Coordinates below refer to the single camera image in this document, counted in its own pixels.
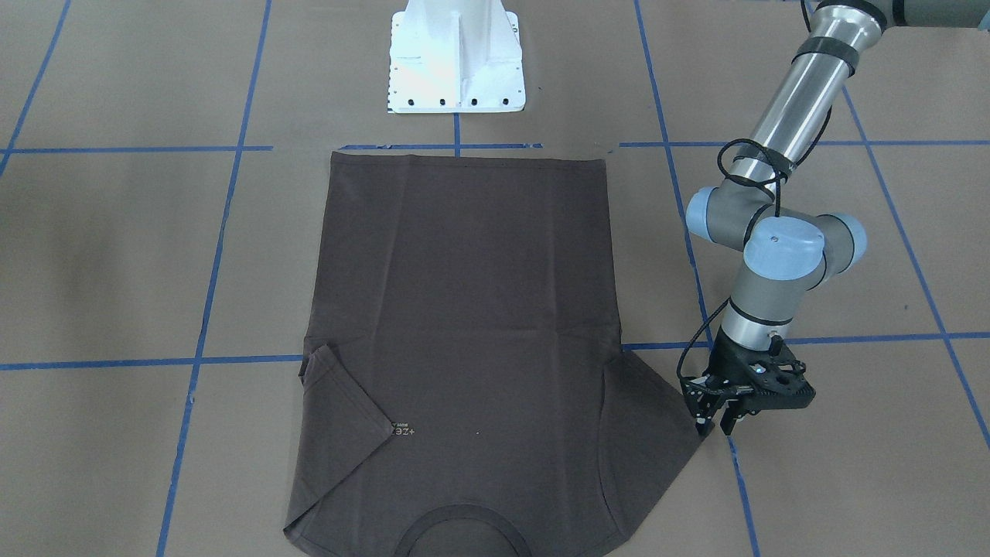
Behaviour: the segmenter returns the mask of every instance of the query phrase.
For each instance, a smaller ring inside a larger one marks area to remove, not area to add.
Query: white mounting bracket
[[[501,0],[409,0],[392,16],[389,55],[389,112],[515,112],[526,104],[519,18]]]

